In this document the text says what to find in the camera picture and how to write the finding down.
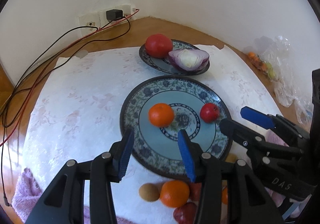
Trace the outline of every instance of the electrical wire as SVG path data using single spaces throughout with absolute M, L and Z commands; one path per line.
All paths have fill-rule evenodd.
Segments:
M 95 34 L 95 33 L 97 33 L 97 32 L 100 32 L 100 31 L 102 31 L 102 30 L 105 30 L 105 29 L 108 29 L 108 28 L 110 28 L 110 27 L 112 27 L 112 26 L 117 25 L 117 24 L 125 21 L 126 19 L 131 18 L 132 16 L 134 16 L 135 14 L 137 14 L 137 12 L 139 12 L 139 11 L 140 11 L 139 9 L 136 9 L 136 11 L 135 11 L 133 14 L 128 15 L 127 17 L 124 17 L 124 18 L 121 19 L 121 20 L 118 20 L 118 21 L 115 22 L 114 24 L 108 26 L 110 23 L 113 22 L 113 21 L 110 21 L 108 24 L 104 25 L 102 28 L 96 30 L 95 32 L 92 32 L 91 34 L 86 35 L 86 36 L 84 36 L 84 37 L 76 40 L 75 42 L 71 43 L 69 46 L 67 46 L 65 49 L 63 49 L 62 51 L 60 51 L 60 52 L 57 53 L 56 55 L 53 55 L 52 57 L 48 58 L 46 61 L 44 61 L 43 63 L 41 63 L 41 64 L 40 64 L 39 66 L 37 66 L 31 73 L 29 73 L 25 78 L 23 78 L 23 76 L 26 74 L 26 72 L 36 63 L 36 61 L 37 61 L 41 56 L 43 56 L 58 40 L 60 40 L 60 39 L 61 39 L 64 35 L 66 35 L 67 33 L 71 32 L 71 31 L 73 31 L 73 30 L 75 30 L 75 29 L 82 28 L 82 27 L 77 27 L 77 28 L 71 29 L 71 30 L 69 30 L 67 33 L 63 34 L 63 35 L 62 35 L 59 39 L 57 39 L 46 51 L 44 51 L 44 52 L 33 62 L 33 64 L 32 64 L 31 66 L 29 66 L 28 69 L 24 72 L 23 76 L 19 79 L 18 83 L 16 84 L 16 86 L 15 86 L 13 92 L 12 92 L 12 95 L 9 97 L 9 100 L 6 101 L 4 110 L 8 109 L 9 103 L 11 102 L 12 98 L 13 98 L 17 93 L 20 93 L 20 92 L 22 92 L 22 91 L 25 91 L 25 90 L 29 90 L 29 89 L 30 89 L 30 88 L 27 88 L 27 89 L 23 89 L 23 90 L 21 90 L 21 91 L 16 92 L 16 90 L 17 90 L 18 87 L 21 85 L 21 83 L 22 83 L 26 78 L 28 78 L 33 72 L 35 72 L 40 66 L 42 66 L 44 63 L 46 63 L 48 60 L 51 59 L 51 61 L 50 61 L 50 63 L 51 63 L 57 56 L 61 55 L 63 52 L 65 52 L 66 50 L 68 50 L 70 47 L 74 46 L 76 43 L 80 42 L 81 40 L 83 40 L 83 39 L 85 39 L 85 38 L 87 38 L 87 37 L 90 37 L 91 35 L 93 35 L 93 34 Z
M 8 127 L 10 127 L 10 126 L 15 122 L 15 120 L 16 120 L 17 117 L 18 117 L 18 115 L 20 114 L 20 117 L 19 117 L 17 123 L 15 124 L 13 130 L 12 130 L 11 133 L 7 136 L 7 138 L 0 144 L 0 147 L 4 145 L 4 143 L 12 136 L 12 134 L 13 134 L 14 131 L 16 130 L 18 124 L 20 123 L 20 121 L 21 121 L 21 119 L 22 119 L 23 113 L 24 113 L 24 111 L 25 111 L 25 109 L 26 109 L 26 105 L 27 105 L 28 101 L 30 100 L 30 97 L 31 97 L 31 94 L 32 94 L 34 88 L 35 88 L 45 77 L 47 77 L 52 71 L 54 71 L 54 70 L 60 68 L 61 66 L 65 65 L 74 55 L 76 55 L 76 53 L 77 53 L 78 51 L 80 51 L 80 50 L 81 50 L 84 46 L 86 46 L 87 44 L 92 43 L 92 42 L 111 41 L 111 40 L 115 40 L 115 39 L 117 39 L 117 38 L 119 38 L 119 37 L 127 34 L 127 33 L 130 31 L 130 29 L 131 29 L 131 24 L 130 24 L 130 21 L 128 20 L 128 18 L 125 18 L 125 19 L 126 19 L 126 20 L 128 21 L 128 23 L 129 23 L 129 28 L 128 28 L 128 30 L 127 30 L 125 33 L 123 33 L 123 34 L 121 34 L 121 35 L 119 35 L 119 36 L 117 36 L 117 37 L 111 38 L 111 39 L 91 40 L 91 41 L 85 43 L 85 44 L 82 45 L 76 52 L 74 52 L 74 53 L 66 60 L 66 62 L 64 62 L 63 64 L 61 64 L 61 65 L 55 67 L 54 69 L 50 70 L 48 73 L 46 73 L 46 74 L 41 78 L 42 74 L 43 74 L 44 71 L 48 68 L 48 66 L 50 65 L 50 63 L 45 66 L 45 68 L 42 70 L 42 72 L 39 74 L 39 76 L 38 76 L 37 79 L 35 80 L 34 84 L 32 85 L 32 87 L 31 87 L 31 89 L 30 89 L 30 92 L 28 93 L 28 95 L 27 95 L 27 97 L 26 97 L 23 105 L 20 107 L 18 113 L 15 115 L 15 117 L 14 117 L 14 119 L 11 121 L 11 123 L 7 125 L 7 124 L 5 124 L 5 122 L 4 122 L 5 120 L 3 120 L 4 128 L 8 128 Z
M 76 55 L 84 46 L 86 46 L 87 44 L 89 43 L 92 43 L 92 42 L 101 42 L 101 41 L 111 41 L 111 40 L 115 40 L 119 37 L 122 37 L 124 36 L 125 34 L 127 34 L 130 29 L 131 29 L 131 24 L 130 24 L 130 21 L 129 21 L 129 18 L 132 17 L 133 15 L 135 15 L 137 12 L 139 11 L 139 9 L 136 9 L 136 12 L 134 12 L 133 14 L 127 16 L 127 17 L 123 17 L 123 19 L 121 20 L 118 20 L 116 23 L 114 23 L 113 25 L 111 26 L 108 26 L 111 22 L 113 21 L 110 21 L 108 24 L 104 25 L 102 28 L 98 29 L 97 27 L 91 27 L 91 26 L 81 26 L 81 27 L 76 27 L 76 28 L 73 28 L 71 30 L 69 30 L 68 32 L 64 33 L 61 37 L 59 37 L 51 46 L 49 46 L 49 48 L 47 48 L 28 68 L 27 70 L 23 73 L 23 75 L 21 76 L 21 78 L 19 79 L 19 81 L 17 82 L 16 86 L 14 87 L 14 90 L 12 92 L 12 94 L 9 96 L 9 98 L 6 100 L 5 104 L 0 108 L 0 110 L 4 107 L 4 110 L 1 112 L 0 114 L 0 117 L 2 116 L 2 123 L 3 123 L 3 126 L 4 126 L 4 134 L 3 134 L 3 141 L 2 143 L 0 144 L 0 146 L 2 146 L 2 153 L 1 153 L 1 178 L 2 178 L 2 185 L 3 185 L 3 193 L 4 193 L 4 202 L 5 202 L 5 205 L 6 206 L 11 206 L 9 203 L 8 203 L 8 199 L 6 197 L 6 194 L 5 194 L 5 188 L 4 188 L 4 180 L 3 180 L 3 151 L 4 151 L 4 144 L 8 141 L 8 139 L 12 136 L 12 134 L 15 132 L 16 128 L 18 127 L 18 125 L 20 124 L 21 122 L 21 119 L 23 117 L 23 114 L 24 114 L 24 111 L 26 109 L 26 106 L 30 100 L 30 97 L 32 95 L 32 92 L 33 90 L 35 89 L 36 86 L 39 85 L 39 83 L 44 80 L 52 71 L 62 67 L 63 65 L 65 65 L 74 55 Z M 71 48 L 72 46 L 76 45 L 77 43 L 79 43 L 81 40 L 97 33 L 97 32 L 100 32 L 102 30 L 105 30 L 105 29 L 108 29 L 112 26 L 115 26 L 121 22 L 124 22 L 125 20 L 127 20 L 128 24 L 129 24 L 129 28 L 128 30 L 117 36 L 117 37 L 114 37 L 114 38 L 111 38 L 111 39 L 98 39 L 98 40 L 92 40 L 92 41 L 89 41 L 87 43 L 85 43 L 84 45 L 82 45 L 79 49 L 77 49 L 76 52 L 74 52 L 63 64 L 53 68 L 52 70 L 50 70 L 49 72 L 47 72 L 42 78 L 42 74 L 45 72 L 45 70 L 48 68 L 48 66 L 54 61 L 54 59 L 56 57 L 58 57 L 59 55 L 61 55 L 62 53 L 64 53 L 66 50 L 68 50 L 69 48 Z M 74 41 L 72 44 L 70 44 L 69 46 L 67 46 L 66 48 L 64 48 L 62 51 L 58 52 L 56 55 L 53 55 L 51 56 L 50 58 L 48 58 L 46 61 L 42 62 L 40 65 L 38 65 L 32 72 L 30 72 L 27 76 L 25 76 L 25 74 L 28 72 L 28 70 L 30 70 L 30 68 L 36 63 L 37 60 L 39 60 L 55 43 L 57 43 L 63 36 L 65 36 L 66 34 L 70 33 L 71 31 L 73 30 L 76 30 L 76 29 L 80 29 L 80 28 L 96 28 L 96 31 L 95 32 L 92 32 L 91 34 L 87 35 L 87 36 L 84 36 L 76 41 Z M 42 66 L 43 64 L 45 64 L 46 62 L 49 63 L 45 66 L 45 68 L 41 71 L 41 73 L 38 75 L 37 79 L 34 81 L 33 85 L 30 87 L 30 88 L 26 88 L 26 89 L 22 89 L 22 90 L 19 90 L 17 91 L 17 89 L 19 88 L 19 86 L 33 73 L 35 72 L 40 66 Z M 10 107 L 10 103 L 11 103 L 11 100 L 12 98 L 20 93 L 20 92 L 23 92 L 23 91 L 27 91 L 29 90 L 29 93 L 27 94 L 27 97 L 25 98 L 24 102 L 22 103 L 19 111 L 16 113 L 14 119 L 11 121 L 11 123 L 9 125 L 7 125 L 7 116 L 8 116 L 8 111 L 9 111 L 9 107 Z M 5 133 L 6 133 L 6 129 L 8 126 L 11 126 L 14 121 L 17 119 L 18 115 L 20 114 L 20 117 L 17 121 L 17 124 L 15 125 L 15 127 L 13 128 L 13 130 L 11 131 L 11 133 L 7 136 L 7 138 L 5 138 Z

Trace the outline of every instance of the wall socket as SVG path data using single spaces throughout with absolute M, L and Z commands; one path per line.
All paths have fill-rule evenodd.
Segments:
M 107 20 L 106 12 L 111 9 L 120 9 L 123 11 L 123 15 L 131 15 L 136 11 L 136 6 L 133 4 L 127 4 L 127 5 L 115 6 L 115 7 L 111 7 L 111 8 L 107 8 L 102 11 L 99 11 L 98 13 L 99 13 L 100 22 L 101 22 L 102 26 L 109 23 L 109 21 Z
M 100 28 L 101 22 L 100 22 L 99 13 L 91 13 L 91 14 L 87 14 L 79 17 L 79 24 L 80 26 L 93 26 L 93 27 Z M 94 32 L 95 30 L 96 30 L 95 28 L 81 28 L 81 34 L 82 36 L 86 36 Z
M 104 10 L 98 11 L 96 13 L 91 13 L 87 15 L 83 15 L 79 17 L 79 24 L 80 26 L 95 26 L 101 28 L 102 26 L 109 23 L 107 20 L 106 12 L 111 9 L 121 9 L 123 11 L 123 15 L 131 15 L 136 11 L 136 6 L 134 4 L 127 4 L 127 5 L 120 5 L 114 6 L 110 8 L 106 8 Z M 81 28 L 82 36 L 86 36 L 94 32 L 94 28 Z

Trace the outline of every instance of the red onion half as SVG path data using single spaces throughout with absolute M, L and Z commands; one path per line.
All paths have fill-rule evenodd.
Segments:
M 200 71 L 207 66 L 209 54 L 199 49 L 173 50 L 169 52 L 168 59 L 179 71 Z

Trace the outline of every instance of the plate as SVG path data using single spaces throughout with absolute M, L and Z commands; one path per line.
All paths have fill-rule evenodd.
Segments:
M 198 47 L 195 47 L 189 43 L 179 41 L 179 40 L 174 40 L 172 39 L 173 43 L 173 49 L 199 49 Z M 140 58 L 149 66 L 152 68 L 157 69 L 158 71 L 162 71 L 165 73 L 169 74 L 174 74 L 174 75 L 198 75 L 206 72 L 209 67 L 210 67 L 210 62 L 208 62 L 207 66 L 203 68 L 201 71 L 197 72 L 181 72 L 177 69 L 175 69 L 169 62 L 167 58 L 164 59 L 158 59 L 158 58 L 153 58 L 149 54 L 147 54 L 145 46 L 141 46 L 139 49 L 139 55 Z
M 149 122 L 148 111 L 157 103 L 169 104 L 174 110 L 175 118 L 169 127 L 158 128 Z M 220 117 L 210 124 L 199 116 L 205 103 L 214 103 L 220 109 Z M 121 109 L 120 129 L 122 135 L 126 127 L 134 129 L 132 155 L 144 167 L 165 177 L 186 179 L 178 131 L 185 129 L 204 152 L 224 160 L 232 144 L 219 129 L 224 118 L 231 119 L 230 113 L 209 87 L 185 76 L 160 76 L 142 82 L 130 92 Z

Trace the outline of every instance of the red apple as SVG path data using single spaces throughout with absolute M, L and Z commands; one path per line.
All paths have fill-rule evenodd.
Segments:
M 173 217 L 179 224 L 193 224 L 196 211 L 197 206 L 193 202 L 188 202 L 176 208 L 173 212 Z
M 216 104 L 206 103 L 200 110 L 200 117 L 206 123 L 215 121 L 220 116 L 219 108 Z

